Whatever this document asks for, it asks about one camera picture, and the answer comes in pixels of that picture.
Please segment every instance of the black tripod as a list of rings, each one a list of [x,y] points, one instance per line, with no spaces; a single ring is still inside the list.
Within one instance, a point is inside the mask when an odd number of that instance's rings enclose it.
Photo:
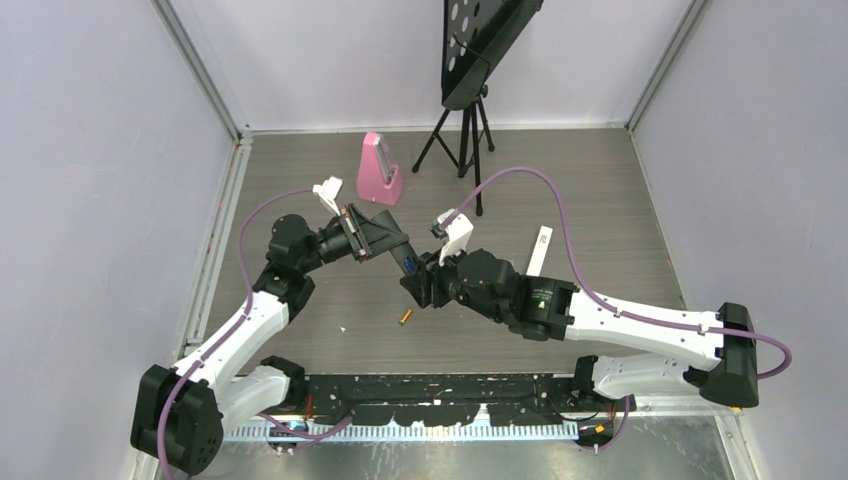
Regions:
[[[415,165],[412,166],[412,173],[418,173],[418,169],[421,168],[421,162],[424,161],[424,157],[427,155],[427,152],[430,150],[430,146],[433,145],[433,140],[438,140],[442,145],[442,148],[445,149],[445,152],[450,157],[451,162],[456,166],[457,176],[459,178],[465,177],[465,174],[468,173],[468,169],[472,166],[474,167],[474,186],[475,188],[480,185],[480,136],[477,132],[477,110],[480,110],[480,118],[483,120],[483,133],[486,134],[486,140],[489,143],[489,151],[495,151],[495,144],[492,142],[492,132],[489,131],[489,121],[486,120],[486,110],[483,108],[483,98],[486,97],[488,93],[488,87],[483,85],[483,88],[480,90],[480,95],[477,97],[475,101],[471,103],[471,105],[465,107],[462,110],[462,133],[460,134],[459,140],[459,161],[457,161],[456,157],[453,156],[453,152],[450,151],[448,145],[442,139],[442,136],[439,135],[439,131],[442,129],[442,125],[445,123],[445,120],[450,115],[450,110],[445,109],[445,112],[442,114],[442,117],[439,119],[439,123],[436,124],[435,130],[433,130],[433,134],[430,135],[430,138],[427,140],[427,144],[424,145],[424,150],[421,151],[421,156],[418,157],[418,161],[415,162]],[[471,138],[473,138],[473,142],[471,142],[472,154],[471,161],[466,162],[468,156],[468,130],[471,130]],[[481,193],[477,194],[477,216],[483,215],[483,195]]]

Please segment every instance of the black music stand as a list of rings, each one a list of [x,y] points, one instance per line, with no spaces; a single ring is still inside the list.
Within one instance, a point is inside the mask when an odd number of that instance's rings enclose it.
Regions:
[[[488,94],[486,80],[540,8],[542,0],[445,0],[442,36],[442,106],[445,111],[412,166],[412,173],[418,172],[433,140],[438,140],[456,166],[457,176],[465,177],[473,166],[475,187],[480,185],[478,111],[489,151],[495,151],[483,108],[483,98]],[[458,160],[439,134],[450,112],[456,110],[462,110]],[[469,133],[472,138],[470,162],[467,161]],[[480,193],[477,194],[476,213],[478,217],[483,215],[483,195]]]

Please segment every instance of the gray floor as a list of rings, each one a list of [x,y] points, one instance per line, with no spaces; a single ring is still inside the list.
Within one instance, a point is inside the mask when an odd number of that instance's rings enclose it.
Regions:
[[[225,444],[198,480],[732,479],[713,417],[632,418],[598,456],[571,442],[479,441],[318,445],[277,456],[267,444]]]
[[[441,212],[456,207],[473,187],[473,175],[458,179],[435,145],[418,174],[410,167],[428,133],[389,133],[401,164],[403,196],[392,213],[418,253],[438,241],[428,231]],[[218,281],[207,336],[244,300],[245,287],[235,255],[237,227],[256,205],[278,193],[311,186],[330,175],[345,187],[340,203],[356,202],[369,215],[383,207],[356,197],[356,173],[363,134],[258,136],[247,167]],[[458,133],[448,132],[450,145]],[[541,168],[564,192],[577,259],[594,289],[663,307],[679,307],[680,292],[656,225],[645,180],[624,130],[496,131],[497,151],[483,154],[483,176],[516,165]],[[486,248],[523,271],[540,225],[555,237],[542,275],[573,280],[558,225],[556,206],[543,183],[525,174],[503,178],[484,192],[486,213],[474,216],[469,249]],[[329,219],[312,196],[284,200],[260,214],[245,235],[252,275],[264,264],[273,220],[294,212],[313,229]],[[570,372],[577,357],[621,355],[629,350],[590,342],[531,342],[503,325],[456,305],[416,309],[406,326],[398,319],[414,302],[398,285],[399,271],[386,255],[365,264],[342,259],[312,275],[312,300],[292,325],[259,351],[275,354],[314,373]]]

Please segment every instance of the pink object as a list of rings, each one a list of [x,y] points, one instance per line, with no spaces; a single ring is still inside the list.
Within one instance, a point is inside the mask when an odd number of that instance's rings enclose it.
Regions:
[[[356,193],[363,200],[394,205],[402,189],[403,177],[389,145],[379,133],[368,132],[362,142]]]

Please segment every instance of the white wall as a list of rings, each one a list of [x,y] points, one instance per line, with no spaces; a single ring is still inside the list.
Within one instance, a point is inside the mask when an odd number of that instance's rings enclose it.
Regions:
[[[149,2],[3,2],[0,65],[0,470],[127,478],[232,144]]]
[[[547,0],[492,75],[491,122],[623,124],[688,3]],[[254,130],[433,126],[441,114],[441,1],[175,5]]]
[[[795,362],[748,412],[766,478],[845,478],[848,4],[712,2],[636,139],[689,307]],[[778,354],[760,346],[761,368]]]

